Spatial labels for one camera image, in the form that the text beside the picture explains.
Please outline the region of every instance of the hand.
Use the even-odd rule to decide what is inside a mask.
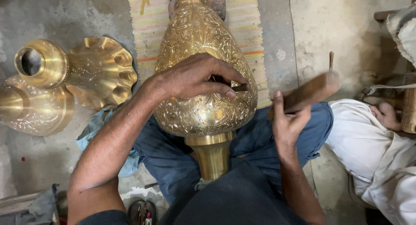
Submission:
[[[161,101],[171,97],[190,98],[211,93],[233,98],[236,92],[230,87],[231,81],[249,83],[231,63],[208,53],[196,53],[172,68],[154,75],[151,80],[161,89]]]
[[[370,110],[383,127],[394,132],[400,132],[402,130],[401,123],[396,119],[394,107],[387,102],[380,103],[378,109],[372,105],[370,106]]]
[[[275,117],[273,119],[273,135],[280,160],[297,159],[296,140],[306,123],[311,118],[311,106],[295,114],[285,114],[283,111],[283,96],[276,91],[273,99]]]

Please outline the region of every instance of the person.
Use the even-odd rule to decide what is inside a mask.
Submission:
[[[352,175],[355,194],[392,224],[415,224],[416,141],[396,133],[394,108],[352,99],[329,104],[336,121],[326,144]]]
[[[117,174],[132,148],[156,178],[170,204],[159,224],[324,224],[322,209],[303,173],[328,137],[332,111],[318,103],[287,115],[274,93],[275,118],[259,109],[230,145],[230,172],[195,190],[198,163],[184,139],[164,132],[152,113],[163,100],[219,93],[247,84],[231,64],[197,53],[147,79],[87,146],[71,175],[68,224],[130,224],[118,193]]]

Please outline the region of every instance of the fingernail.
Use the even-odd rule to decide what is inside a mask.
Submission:
[[[231,91],[228,91],[228,92],[226,93],[226,95],[227,95],[227,97],[229,97],[229,98],[233,98],[233,97],[235,97],[235,96],[236,96],[236,94],[235,94],[235,93],[233,93],[233,92],[231,92]]]

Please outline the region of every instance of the foot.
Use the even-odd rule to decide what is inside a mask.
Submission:
[[[156,206],[151,201],[134,201],[129,206],[127,215],[132,225],[156,224]]]
[[[396,111],[390,104],[382,102],[379,108],[372,105],[370,110],[383,127],[395,132],[401,131],[401,123],[396,120]]]

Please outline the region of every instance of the concrete floor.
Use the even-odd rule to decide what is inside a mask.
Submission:
[[[400,57],[380,27],[375,11],[401,8],[410,0],[258,0],[270,91],[289,90],[327,70],[334,70],[342,89],[334,99],[351,98],[363,86],[398,67]],[[64,50],[89,36],[109,36],[136,58],[128,0],[0,0],[0,80],[16,74],[14,54],[31,39],[45,38]],[[70,124],[60,133],[36,137],[0,126],[0,197],[27,194],[59,183],[69,175],[81,151],[75,139],[94,111],[76,105]],[[363,208],[349,198],[346,172],[327,148],[304,171],[316,188],[328,224],[365,224]],[[137,197],[153,200],[161,216],[168,205],[143,165],[121,178],[126,205]]]

